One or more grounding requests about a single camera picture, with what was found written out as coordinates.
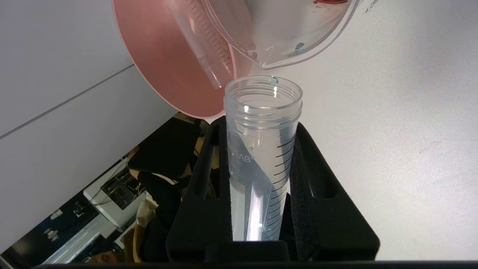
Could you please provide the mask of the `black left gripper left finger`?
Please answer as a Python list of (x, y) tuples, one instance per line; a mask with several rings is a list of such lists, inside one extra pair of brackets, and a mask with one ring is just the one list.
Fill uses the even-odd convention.
[[(170, 262), (203, 262), (210, 245), (232, 242), (226, 136), (226, 118), (222, 116), (210, 124), (185, 197), (166, 239)], [(216, 149), (220, 159), (219, 197), (207, 199)]]

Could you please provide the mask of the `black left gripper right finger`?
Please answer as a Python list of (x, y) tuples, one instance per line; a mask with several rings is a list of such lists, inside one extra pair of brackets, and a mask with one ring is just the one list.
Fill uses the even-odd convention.
[(374, 260), (380, 240), (302, 124), (289, 177), (291, 216), (301, 262)]

